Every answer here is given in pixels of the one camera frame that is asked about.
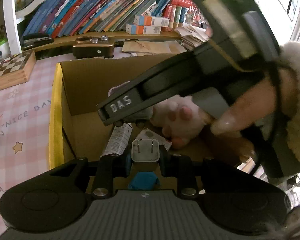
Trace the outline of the person right hand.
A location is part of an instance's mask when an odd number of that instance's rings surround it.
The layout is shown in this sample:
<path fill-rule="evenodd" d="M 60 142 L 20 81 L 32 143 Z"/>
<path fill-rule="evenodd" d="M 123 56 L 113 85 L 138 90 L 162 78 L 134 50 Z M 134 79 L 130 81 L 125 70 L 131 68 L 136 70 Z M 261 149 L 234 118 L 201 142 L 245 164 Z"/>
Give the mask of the person right hand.
<path fill-rule="evenodd" d="M 290 121 L 284 126 L 287 144 L 300 161 L 300 42 L 287 42 L 275 61 L 279 70 L 281 111 Z M 239 131 L 251 126 L 276 110 L 277 94 L 269 77 L 242 94 L 224 114 L 211 125 L 214 135 L 225 137 L 229 147 L 242 162 L 254 155 L 254 149 L 239 137 Z"/>

